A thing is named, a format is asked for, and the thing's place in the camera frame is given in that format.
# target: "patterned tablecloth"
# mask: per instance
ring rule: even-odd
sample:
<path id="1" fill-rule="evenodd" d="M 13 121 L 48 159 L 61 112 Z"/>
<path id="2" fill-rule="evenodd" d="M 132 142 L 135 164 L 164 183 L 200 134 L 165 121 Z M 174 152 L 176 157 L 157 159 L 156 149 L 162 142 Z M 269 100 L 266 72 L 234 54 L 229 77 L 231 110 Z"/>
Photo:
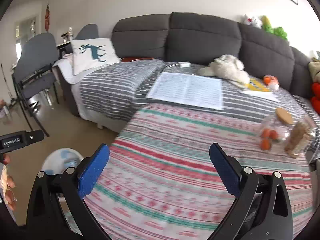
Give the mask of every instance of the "patterned tablecloth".
<path id="1" fill-rule="evenodd" d="M 147 105 L 110 147 L 110 160 L 85 202 L 113 240 L 205 240 L 234 200 L 209 159 L 210 145 L 218 142 L 242 166 L 282 173 L 296 236 L 313 214 L 307 161 L 275 148 L 261 151 L 258 127 L 182 107 Z"/>

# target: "wooden lid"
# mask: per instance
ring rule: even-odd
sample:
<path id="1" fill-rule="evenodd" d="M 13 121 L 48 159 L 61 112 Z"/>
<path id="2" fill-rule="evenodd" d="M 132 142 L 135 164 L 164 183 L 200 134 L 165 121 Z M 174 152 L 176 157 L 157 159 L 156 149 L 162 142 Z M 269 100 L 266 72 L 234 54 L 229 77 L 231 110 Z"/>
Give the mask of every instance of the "wooden lid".
<path id="1" fill-rule="evenodd" d="M 284 125 L 293 124 L 292 116 L 287 110 L 284 110 L 283 108 L 276 108 L 276 115 Z"/>

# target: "pillow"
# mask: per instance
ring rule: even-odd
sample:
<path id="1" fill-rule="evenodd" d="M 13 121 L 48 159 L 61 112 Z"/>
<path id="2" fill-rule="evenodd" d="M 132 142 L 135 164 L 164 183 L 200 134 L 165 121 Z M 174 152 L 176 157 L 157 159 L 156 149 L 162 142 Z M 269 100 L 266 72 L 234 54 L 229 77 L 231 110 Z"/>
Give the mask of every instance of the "pillow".
<path id="1" fill-rule="evenodd" d="M 73 74 L 120 62 L 110 39 L 72 40 Z"/>

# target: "sofa backrest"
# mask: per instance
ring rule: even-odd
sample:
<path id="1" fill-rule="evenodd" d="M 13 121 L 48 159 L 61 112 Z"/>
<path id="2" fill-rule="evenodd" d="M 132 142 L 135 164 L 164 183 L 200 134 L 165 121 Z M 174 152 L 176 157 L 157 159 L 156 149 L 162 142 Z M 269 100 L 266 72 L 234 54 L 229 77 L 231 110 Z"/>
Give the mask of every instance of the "sofa backrest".
<path id="1" fill-rule="evenodd" d="M 170 14 L 152 14 L 122 19 L 112 32 L 118 57 L 165 59 Z"/>
<path id="2" fill-rule="evenodd" d="M 312 96 L 308 57 L 280 37 L 217 16 L 176 12 L 122 19 L 113 30 L 112 42 L 119 57 L 208 65 L 231 54 L 250 75 L 276 76 L 292 95 Z"/>

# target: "deer print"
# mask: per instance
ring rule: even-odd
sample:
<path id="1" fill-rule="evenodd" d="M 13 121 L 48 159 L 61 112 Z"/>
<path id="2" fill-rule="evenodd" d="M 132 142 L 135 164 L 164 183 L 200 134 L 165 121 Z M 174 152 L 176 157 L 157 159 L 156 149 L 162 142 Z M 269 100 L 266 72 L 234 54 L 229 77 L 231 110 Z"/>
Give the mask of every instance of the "deer print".
<path id="1" fill-rule="evenodd" d="M 97 47 L 97 46 L 87 44 L 87 45 L 80 46 L 79 50 L 82 51 L 80 53 L 83 54 L 87 49 L 91 49 L 91 56 L 93 59 L 97 59 L 100 62 L 105 62 L 105 60 L 100 60 L 100 57 L 104 56 L 105 54 L 103 55 L 98 54 L 98 50 L 106 51 L 105 49 L 101 49 L 101 47 L 104 47 L 104 46 L 105 45 Z"/>

